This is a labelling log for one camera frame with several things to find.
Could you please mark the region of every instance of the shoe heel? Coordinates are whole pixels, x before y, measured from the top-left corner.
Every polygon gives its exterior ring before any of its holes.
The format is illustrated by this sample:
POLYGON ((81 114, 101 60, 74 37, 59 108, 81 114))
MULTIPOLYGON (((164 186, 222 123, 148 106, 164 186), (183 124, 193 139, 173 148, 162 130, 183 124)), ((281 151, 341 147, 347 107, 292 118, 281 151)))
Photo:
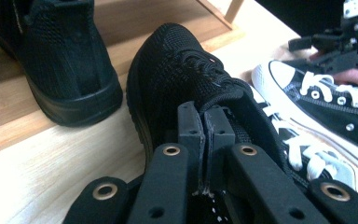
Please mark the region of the shoe heel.
POLYGON ((31 91, 46 116, 67 127, 89 126, 109 117, 121 107, 123 91, 113 78, 103 90, 74 100, 47 96, 28 78, 31 91))
POLYGON ((12 58, 16 58, 13 48, 0 36, 0 47, 12 58))

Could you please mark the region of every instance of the black converse sneaker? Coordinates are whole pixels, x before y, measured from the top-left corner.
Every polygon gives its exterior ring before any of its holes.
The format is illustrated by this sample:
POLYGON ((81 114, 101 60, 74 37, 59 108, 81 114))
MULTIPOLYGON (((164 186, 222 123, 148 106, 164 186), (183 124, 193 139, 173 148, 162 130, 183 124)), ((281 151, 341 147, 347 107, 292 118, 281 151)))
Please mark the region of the black converse sneaker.
POLYGON ((311 132, 290 122, 290 116, 285 115, 281 107, 266 102, 255 88, 252 87, 252 91, 287 145, 287 160, 294 170, 295 179, 307 182, 316 178, 333 178, 358 192, 358 169, 350 161, 311 132))
POLYGON ((194 101, 201 118, 214 105, 229 108, 236 141, 264 148, 290 172, 282 141, 250 86, 232 78, 219 59, 203 50, 196 37, 179 24, 163 24, 142 45, 131 64, 127 98, 145 146, 146 163, 156 147, 167 143, 167 133, 177 130, 177 107, 194 101))
POLYGON ((93 11, 93 0, 0 0, 0 46, 19 60, 41 109, 61 125, 92 124, 121 106, 93 11))
POLYGON ((252 81, 288 118, 333 146, 358 167, 358 88, 336 86, 329 75, 304 73, 278 61, 257 66, 252 81))

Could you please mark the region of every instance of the metal eyelet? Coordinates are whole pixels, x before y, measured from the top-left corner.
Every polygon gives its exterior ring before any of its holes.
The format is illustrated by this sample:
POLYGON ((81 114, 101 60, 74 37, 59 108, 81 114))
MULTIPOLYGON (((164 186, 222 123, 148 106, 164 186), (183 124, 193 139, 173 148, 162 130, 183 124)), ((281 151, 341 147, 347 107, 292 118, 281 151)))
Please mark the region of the metal eyelet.
POLYGON ((347 124, 347 126, 345 128, 347 129, 347 131, 351 132, 354 129, 354 125, 352 123, 350 123, 350 124, 347 124))
POLYGON ((321 94, 318 91, 313 91, 310 96, 312 96, 313 99, 319 99, 321 97, 321 94))
POLYGON ((254 156, 255 154, 257 154, 257 150, 253 147, 241 147, 240 151, 243 155, 246 156, 254 156))
POLYGON ((339 202, 347 202, 351 199, 351 195, 345 189, 335 184, 322 183, 321 190, 327 197, 339 202))
POLYGON ((112 183, 102 183, 92 192, 92 197, 98 201, 104 201, 116 195, 118 188, 112 183))
POLYGON ((343 96, 340 96, 338 97, 337 99, 337 104, 339 105, 345 105, 347 103, 347 98, 343 97, 343 96))
POLYGON ((176 155, 178 155, 180 153, 180 148, 179 147, 168 146, 168 147, 165 147, 162 150, 162 152, 166 156, 176 156, 176 155))

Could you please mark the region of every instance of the black high-top sneaker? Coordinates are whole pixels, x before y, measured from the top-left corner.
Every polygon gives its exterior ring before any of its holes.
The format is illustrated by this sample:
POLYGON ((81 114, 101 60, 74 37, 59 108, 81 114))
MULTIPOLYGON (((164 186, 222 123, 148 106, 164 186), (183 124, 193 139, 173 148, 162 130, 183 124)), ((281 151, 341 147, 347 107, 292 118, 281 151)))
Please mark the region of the black high-top sneaker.
POLYGON ((121 106, 93 11, 93 0, 0 0, 0 46, 24 68, 43 112, 61 125, 90 125, 121 106))
POLYGON ((329 75, 278 61, 258 65, 252 81, 288 121, 315 133, 358 167, 358 87, 336 86, 329 75))
POLYGON ((203 50, 196 37, 179 24, 160 26, 142 45, 129 72, 127 98, 145 146, 146 163, 153 150, 166 143, 167 133, 177 130, 177 107, 194 101, 201 117, 214 105, 228 107, 237 141, 264 148, 288 170, 282 141, 249 85, 232 78, 219 59, 203 50))

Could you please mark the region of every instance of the rubber sole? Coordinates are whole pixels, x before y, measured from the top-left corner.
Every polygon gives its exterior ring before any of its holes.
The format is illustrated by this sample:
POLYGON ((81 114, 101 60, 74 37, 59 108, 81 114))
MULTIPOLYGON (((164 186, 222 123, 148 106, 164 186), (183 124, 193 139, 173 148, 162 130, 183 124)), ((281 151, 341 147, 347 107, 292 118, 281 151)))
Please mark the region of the rubber sole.
MULTIPOLYGON (((11 57, 16 57, 15 50, 0 36, 0 47, 11 57)), ((46 116, 55 123, 78 127, 87 126, 106 119, 120 108, 123 92, 115 77, 103 89, 80 98, 71 100, 54 99, 47 96, 33 83, 26 74, 31 91, 46 116)))
POLYGON ((136 53, 130 68, 127 79, 127 105, 130 110, 131 119, 135 124, 135 129, 138 133, 139 139, 145 148, 146 167, 153 158, 153 141, 147 121, 145 118, 144 104, 142 101, 141 89, 138 78, 138 63, 143 48, 140 48, 136 53))

